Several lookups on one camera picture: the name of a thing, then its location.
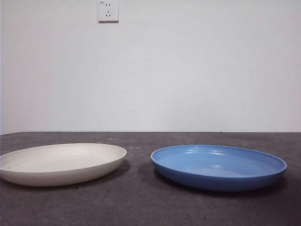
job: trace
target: plate rim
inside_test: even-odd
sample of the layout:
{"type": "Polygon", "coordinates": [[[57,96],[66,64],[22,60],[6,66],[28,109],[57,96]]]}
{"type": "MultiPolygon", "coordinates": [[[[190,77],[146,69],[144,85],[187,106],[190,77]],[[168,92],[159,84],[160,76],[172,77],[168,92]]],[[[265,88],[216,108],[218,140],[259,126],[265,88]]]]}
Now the plate rim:
{"type": "Polygon", "coordinates": [[[158,150],[155,150],[154,152],[151,153],[150,155],[150,158],[151,160],[153,161],[153,163],[161,166],[161,167],[164,167],[166,169],[169,169],[169,170],[174,170],[174,171],[177,171],[177,172],[180,172],[180,173],[185,173],[185,174],[190,174],[190,175],[195,175],[195,176],[205,176],[205,177],[213,177],[213,178],[260,178],[260,177],[267,177],[267,176],[272,176],[272,175],[275,175],[275,174],[278,174],[278,173],[281,173],[281,172],[284,172],[286,171],[287,169],[287,163],[272,155],[272,154],[268,154],[268,153],[265,153],[265,152],[260,152],[260,151],[256,151],[256,150],[252,150],[252,149],[247,149],[247,148],[242,148],[242,147],[232,147],[232,146],[224,146],[224,145],[200,145],[200,144],[195,144],[195,145],[174,145],[174,146],[168,146],[168,147],[162,147],[158,150]],[[257,175],[249,175],[249,176],[213,176],[213,175],[207,175],[207,174],[198,174],[198,173],[189,173],[189,172],[185,172],[185,171],[182,171],[182,170],[178,170],[178,169],[173,169],[173,168],[170,168],[170,167],[167,167],[167,166],[164,166],[160,163],[158,163],[156,160],[154,160],[153,158],[153,155],[156,153],[156,152],[159,152],[159,151],[162,151],[164,149],[167,149],[167,148],[171,148],[171,147],[180,147],[180,146],[212,146],[212,147],[230,147],[230,148],[236,148],[236,149],[242,149],[242,150],[247,150],[247,151],[252,151],[252,152],[257,152],[257,153],[262,153],[262,154],[266,154],[266,155],[269,155],[271,157],[274,157],[278,160],[280,160],[283,164],[284,164],[284,167],[281,168],[280,170],[277,170],[275,171],[274,173],[269,173],[269,174],[257,174],[257,175]]]}
{"type": "Polygon", "coordinates": [[[24,148],[24,149],[20,149],[20,150],[16,150],[16,151],[13,151],[13,152],[9,152],[9,153],[6,153],[6,154],[3,154],[3,155],[0,155],[0,160],[3,156],[5,155],[9,155],[9,154],[12,154],[12,153],[17,153],[17,152],[20,152],[20,151],[23,151],[23,150],[27,150],[27,149],[34,149],[34,148],[39,148],[39,147],[47,147],[47,146],[59,146],[59,145],[105,145],[105,146],[114,146],[114,147],[118,147],[118,148],[121,148],[124,150],[124,154],[113,160],[113,161],[110,161],[110,162],[106,162],[106,163],[103,163],[103,164],[98,164],[98,165],[94,165],[94,166],[88,166],[88,167],[82,167],[82,168],[78,168],[78,169],[68,169],[68,170],[54,170],[54,171],[48,171],[48,172],[45,172],[45,171],[36,171],[36,172],[28,172],[28,171],[15,171],[15,170],[6,170],[6,169],[3,169],[1,167],[1,161],[0,161],[0,171],[5,171],[5,172],[12,172],[12,173],[31,173],[31,174],[36,174],[36,173],[58,173],[58,172],[68,172],[68,171],[74,171],[74,170],[83,170],[83,169],[89,169],[89,168],[92,168],[92,167],[97,167],[97,166],[102,166],[102,165],[106,165],[106,164],[109,164],[109,163],[112,163],[112,162],[115,162],[115,161],[118,161],[120,159],[123,159],[126,155],[127,155],[127,150],[123,147],[120,147],[120,146],[117,146],[117,145],[109,145],[109,144],[100,144],[100,143],[64,143],[64,144],[53,144],[53,145],[41,145],[41,146],[34,146],[34,147],[28,147],[28,148],[24,148]]]}

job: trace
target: electrical outlet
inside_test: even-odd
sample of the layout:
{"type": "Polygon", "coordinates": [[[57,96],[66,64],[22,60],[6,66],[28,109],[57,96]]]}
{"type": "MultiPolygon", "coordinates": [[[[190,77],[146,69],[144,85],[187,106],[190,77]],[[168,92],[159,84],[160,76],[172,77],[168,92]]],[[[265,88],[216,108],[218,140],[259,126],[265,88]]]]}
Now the electrical outlet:
{"type": "Polygon", "coordinates": [[[118,22],[119,21],[119,0],[98,1],[98,21],[118,22]]]}

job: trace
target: white plate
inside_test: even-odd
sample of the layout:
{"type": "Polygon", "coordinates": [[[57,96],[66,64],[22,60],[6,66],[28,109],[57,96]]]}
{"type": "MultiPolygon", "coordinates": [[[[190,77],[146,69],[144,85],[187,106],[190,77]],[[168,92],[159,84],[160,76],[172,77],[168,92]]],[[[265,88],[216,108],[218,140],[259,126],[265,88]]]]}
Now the white plate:
{"type": "Polygon", "coordinates": [[[27,148],[0,156],[1,177],[26,186],[60,186],[114,171],[127,151],[105,144],[62,144],[27,148]]]}

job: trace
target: tabletop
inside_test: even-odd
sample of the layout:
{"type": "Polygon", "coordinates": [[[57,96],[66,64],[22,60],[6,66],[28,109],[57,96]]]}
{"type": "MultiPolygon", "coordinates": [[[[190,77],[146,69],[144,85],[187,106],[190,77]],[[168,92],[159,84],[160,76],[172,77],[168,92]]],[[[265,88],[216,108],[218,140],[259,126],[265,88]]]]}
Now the tabletop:
{"type": "Polygon", "coordinates": [[[301,222],[301,133],[25,132],[1,136],[1,154],[63,143],[127,150],[111,174],[85,183],[28,187],[0,181],[1,226],[296,226],[301,222]],[[288,167],[272,186],[222,193],[161,176],[150,154],[184,144],[226,145],[273,154],[288,167]]]}

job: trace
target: blue plate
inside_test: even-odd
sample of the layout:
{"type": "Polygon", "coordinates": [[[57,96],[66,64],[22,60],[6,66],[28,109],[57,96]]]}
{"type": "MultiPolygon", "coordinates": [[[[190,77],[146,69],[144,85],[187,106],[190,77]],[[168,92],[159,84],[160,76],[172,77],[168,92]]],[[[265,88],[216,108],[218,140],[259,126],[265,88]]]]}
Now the blue plate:
{"type": "Polygon", "coordinates": [[[255,190],[276,182],[287,164],[273,155],[216,145],[180,145],[154,151],[158,172],[179,184],[212,191],[255,190]]]}

